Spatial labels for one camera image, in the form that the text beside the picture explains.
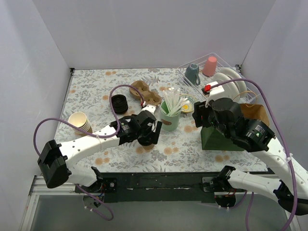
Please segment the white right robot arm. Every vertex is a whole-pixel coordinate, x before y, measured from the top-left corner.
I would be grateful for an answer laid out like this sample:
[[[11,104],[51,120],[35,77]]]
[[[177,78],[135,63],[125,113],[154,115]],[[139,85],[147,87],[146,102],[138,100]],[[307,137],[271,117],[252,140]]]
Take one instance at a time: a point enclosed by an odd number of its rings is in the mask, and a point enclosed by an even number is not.
[[[261,194],[291,212],[297,195],[297,216],[308,213],[308,172],[297,161],[286,155],[286,150],[269,126],[259,119],[246,117],[241,105],[230,98],[194,104],[193,118],[196,127],[213,128],[236,146],[251,153],[276,175],[276,179],[242,172],[225,166],[206,189],[215,192],[243,189]]]

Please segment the green paper bag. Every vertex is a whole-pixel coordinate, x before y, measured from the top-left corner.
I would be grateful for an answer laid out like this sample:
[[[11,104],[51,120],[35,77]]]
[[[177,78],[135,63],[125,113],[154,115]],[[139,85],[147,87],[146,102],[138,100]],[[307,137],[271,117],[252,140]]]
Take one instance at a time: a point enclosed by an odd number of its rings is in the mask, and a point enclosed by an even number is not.
[[[269,126],[269,118],[267,116],[266,109],[261,104],[248,104],[241,103],[241,110],[243,115],[249,119],[258,119]],[[201,129],[201,144],[202,150],[214,150],[214,151],[244,151],[232,143],[231,140],[226,139],[221,133],[215,130],[213,127]]]

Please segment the brown paper coffee cup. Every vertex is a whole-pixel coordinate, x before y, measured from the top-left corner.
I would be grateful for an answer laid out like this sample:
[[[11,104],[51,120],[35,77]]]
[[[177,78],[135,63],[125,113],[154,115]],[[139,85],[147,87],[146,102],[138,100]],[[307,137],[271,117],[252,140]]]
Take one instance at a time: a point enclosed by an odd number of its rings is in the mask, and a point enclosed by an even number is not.
[[[154,148],[154,144],[151,144],[151,145],[148,145],[148,146],[143,146],[143,149],[145,150],[145,151],[150,151],[150,150],[152,150],[153,148]]]

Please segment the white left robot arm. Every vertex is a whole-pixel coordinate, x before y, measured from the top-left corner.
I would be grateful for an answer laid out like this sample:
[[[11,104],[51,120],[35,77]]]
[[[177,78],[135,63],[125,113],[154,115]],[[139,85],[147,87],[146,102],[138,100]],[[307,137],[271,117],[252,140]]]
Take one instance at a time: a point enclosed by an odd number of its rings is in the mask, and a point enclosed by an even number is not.
[[[56,188],[64,183],[81,184],[91,192],[102,188],[102,176],[92,167],[76,166],[81,159],[99,151],[117,147],[137,140],[140,145],[157,144],[162,122],[156,120],[152,112],[143,110],[137,115],[125,116],[110,123],[95,133],[57,143],[47,142],[39,153],[38,166],[48,188]]]

